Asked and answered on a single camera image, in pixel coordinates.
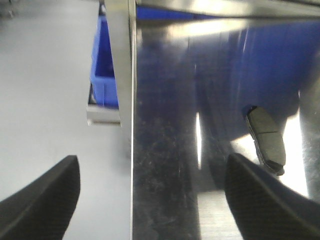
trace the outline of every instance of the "blue container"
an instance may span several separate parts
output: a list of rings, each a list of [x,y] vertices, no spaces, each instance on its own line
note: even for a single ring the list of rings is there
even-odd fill
[[[118,108],[116,79],[112,62],[108,24],[105,16],[98,17],[92,50],[90,80],[98,105]]]

